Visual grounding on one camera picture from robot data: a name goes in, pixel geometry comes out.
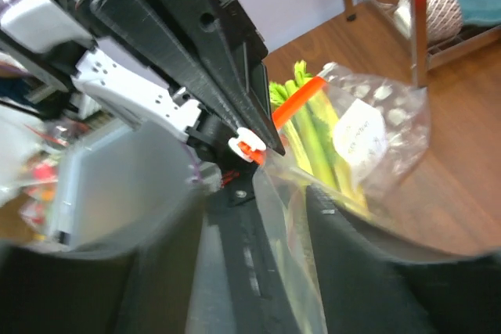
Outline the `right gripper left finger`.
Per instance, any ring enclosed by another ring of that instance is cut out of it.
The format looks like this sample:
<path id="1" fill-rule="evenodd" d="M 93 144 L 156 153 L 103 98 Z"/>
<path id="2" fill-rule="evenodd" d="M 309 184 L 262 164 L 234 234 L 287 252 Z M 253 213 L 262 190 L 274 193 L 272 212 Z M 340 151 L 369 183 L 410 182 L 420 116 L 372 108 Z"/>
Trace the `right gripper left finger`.
<path id="1" fill-rule="evenodd" d="M 203 215 L 190 189 L 71 251 L 2 241 L 2 332 L 184 332 Z"/>

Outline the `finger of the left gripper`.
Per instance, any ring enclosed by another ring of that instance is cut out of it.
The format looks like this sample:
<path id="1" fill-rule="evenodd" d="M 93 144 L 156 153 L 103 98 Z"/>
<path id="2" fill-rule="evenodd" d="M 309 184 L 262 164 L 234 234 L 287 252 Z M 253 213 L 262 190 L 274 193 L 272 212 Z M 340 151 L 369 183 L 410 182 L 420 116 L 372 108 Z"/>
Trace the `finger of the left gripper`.
<path id="1" fill-rule="evenodd" d="M 283 151 L 269 105 L 267 49 L 237 0 L 88 0 L 88 18 L 201 102 L 202 122 L 190 136 L 202 153 L 220 154 L 241 127 Z"/>

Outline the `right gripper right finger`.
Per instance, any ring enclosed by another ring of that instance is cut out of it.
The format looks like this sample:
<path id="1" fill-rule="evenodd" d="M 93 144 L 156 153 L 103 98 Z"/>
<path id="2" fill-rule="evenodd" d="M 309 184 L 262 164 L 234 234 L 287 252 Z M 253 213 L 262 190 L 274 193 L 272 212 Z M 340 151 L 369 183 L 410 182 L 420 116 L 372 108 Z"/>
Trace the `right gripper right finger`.
<path id="1" fill-rule="evenodd" d="M 330 333 L 498 333 L 500 251 L 461 257 L 358 219 L 319 186 L 306 212 Z"/>

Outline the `clear orange zip top bag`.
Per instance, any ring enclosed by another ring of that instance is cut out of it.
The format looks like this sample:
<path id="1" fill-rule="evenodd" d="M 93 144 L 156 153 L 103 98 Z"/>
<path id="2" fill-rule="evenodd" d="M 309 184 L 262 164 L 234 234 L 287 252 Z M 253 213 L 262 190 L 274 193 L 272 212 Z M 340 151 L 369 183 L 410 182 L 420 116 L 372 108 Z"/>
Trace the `clear orange zip top bag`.
<path id="1" fill-rule="evenodd" d="M 258 165 L 253 177 L 258 209 L 287 301 L 302 333 L 327 330 L 307 220 L 307 187 L 319 186 L 349 214 L 389 228 L 389 220 L 376 204 L 419 161 L 431 134 L 424 89 L 353 72 L 330 83 L 326 70 L 325 65 L 278 110 L 272 109 L 284 155 L 272 151 L 244 127 L 229 140 L 235 154 Z M 333 129 L 333 146 L 351 168 L 352 188 L 362 187 L 369 218 L 342 205 L 348 198 L 302 170 L 280 133 L 281 127 L 322 88 L 341 115 Z"/>

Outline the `green toy vegetable stick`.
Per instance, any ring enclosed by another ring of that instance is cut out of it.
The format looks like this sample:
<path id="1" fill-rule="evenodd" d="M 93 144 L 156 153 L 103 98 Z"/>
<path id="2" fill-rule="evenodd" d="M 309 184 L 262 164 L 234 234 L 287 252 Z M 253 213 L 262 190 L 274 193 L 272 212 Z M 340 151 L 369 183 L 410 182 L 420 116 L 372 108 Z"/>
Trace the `green toy vegetable stick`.
<path id="1" fill-rule="evenodd" d="M 326 65 L 326 78 L 330 83 L 352 72 L 337 63 Z M 269 96 L 273 110 L 278 110 L 293 94 L 312 78 L 307 63 L 299 60 L 294 64 L 294 79 L 285 84 L 269 83 Z M 342 203 L 359 216 L 369 218 L 370 212 L 365 193 L 359 185 L 351 186 L 351 168 L 333 146 L 333 129 L 338 115 L 324 89 L 317 91 L 280 129 L 282 138 L 290 147 L 297 165 L 327 187 L 348 198 Z"/>

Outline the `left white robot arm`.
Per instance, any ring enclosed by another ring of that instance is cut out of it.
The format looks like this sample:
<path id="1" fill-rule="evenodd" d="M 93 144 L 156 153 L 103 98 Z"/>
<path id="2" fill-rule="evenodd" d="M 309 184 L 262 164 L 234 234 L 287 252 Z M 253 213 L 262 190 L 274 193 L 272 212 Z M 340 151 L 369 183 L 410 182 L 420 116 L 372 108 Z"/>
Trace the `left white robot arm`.
<path id="1" fill-rule="evenodd" d="M 238 0 L 17 0 L 1 47 L 54 89 L 131 127 L 150 120 L 203 160 L 283 151 L 268 51 Z"/>

